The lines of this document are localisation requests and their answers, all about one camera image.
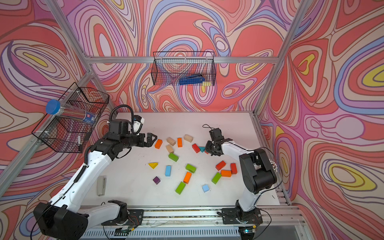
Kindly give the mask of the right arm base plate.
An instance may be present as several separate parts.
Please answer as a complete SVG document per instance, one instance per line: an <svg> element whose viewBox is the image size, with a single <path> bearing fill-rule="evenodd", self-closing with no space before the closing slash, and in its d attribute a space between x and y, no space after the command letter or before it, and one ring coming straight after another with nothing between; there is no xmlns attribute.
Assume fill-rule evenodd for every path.
<svg viewBox="0 0 384 240"><path fill-rule="evenodd" d="M261 211L258 208L248 212L244 212L240 207L223 208L217 214L222 217L225 225L251 224L259 226L263 223Z"/></svg>

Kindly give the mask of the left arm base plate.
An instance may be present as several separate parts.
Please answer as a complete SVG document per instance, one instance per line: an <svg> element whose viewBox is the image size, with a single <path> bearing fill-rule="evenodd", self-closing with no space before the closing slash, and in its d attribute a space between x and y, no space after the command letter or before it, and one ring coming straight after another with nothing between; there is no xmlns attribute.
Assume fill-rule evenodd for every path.
<svg viewBox="0 0 384 240"><path fill-rule="evenodd" d="M103 226L140 226L143 222L143 209L128 209L126 214L119 214L114 220L102 223Z"/></svg>

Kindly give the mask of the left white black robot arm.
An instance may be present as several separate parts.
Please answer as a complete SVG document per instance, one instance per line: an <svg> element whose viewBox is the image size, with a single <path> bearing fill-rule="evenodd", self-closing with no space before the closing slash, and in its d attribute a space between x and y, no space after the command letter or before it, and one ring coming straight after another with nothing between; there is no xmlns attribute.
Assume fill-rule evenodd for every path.
<svg viewBox="0 0 384 240"><path fill-rule="evenodd" d="M110 120L109 131L85 151L85 161L67 184L47 203L39 203L34 211L36 225L43 235L59 240L78 240L90 228L112 222L125 224L130 213L127 204L110 200L98 207L81 211L87 193L101 173L118 158L119 153L133 147L150 148L158 137L141 133L143 119Z"/></svg>

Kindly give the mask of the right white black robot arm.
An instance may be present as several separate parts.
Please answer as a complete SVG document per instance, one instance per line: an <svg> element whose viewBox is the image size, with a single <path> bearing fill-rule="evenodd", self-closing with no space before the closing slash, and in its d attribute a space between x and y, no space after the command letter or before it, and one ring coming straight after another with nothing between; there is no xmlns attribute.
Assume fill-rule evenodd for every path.
<svg viewBox="0 0 384 240"><path fill-rule="evenodd" d="M211 129L209 133L211 140L206 144L206 151L212 156L225 155L238 160L246 187L235 207L223 208L219 212L223 224L260 225L263 220L257 204L262 194L272 190L273 185L277 183L277 166L271 163L262 148L248 150L232 139L225 138L219 128Z"/></svg>

